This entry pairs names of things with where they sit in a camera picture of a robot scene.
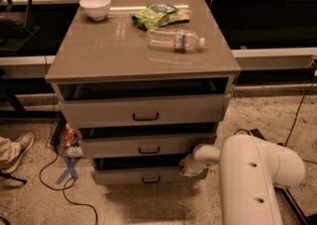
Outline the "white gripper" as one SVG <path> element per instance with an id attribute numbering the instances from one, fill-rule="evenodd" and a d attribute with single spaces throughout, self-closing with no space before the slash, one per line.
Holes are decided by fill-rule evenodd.
<path id="1" fill-rule="evenodd" d="M 179 162 L 180 174 L 188 177 L 193 177 L 201 174 L 207 166 L 199 163 L 193 155 L 188 155 Z"/>

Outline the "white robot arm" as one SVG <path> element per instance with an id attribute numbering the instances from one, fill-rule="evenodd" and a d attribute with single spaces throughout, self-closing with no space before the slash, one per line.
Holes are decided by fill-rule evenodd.
<path id="1" fill-rule="evenodd" d="M 305 165 L 299 155 L 255 136 L 235 135 L 220 148 L 196 146 L 181 160 L 180 173 L 197 176 L 215 164 L 223 225 L 283 225 L 274 190 L 303 181 Z"/>

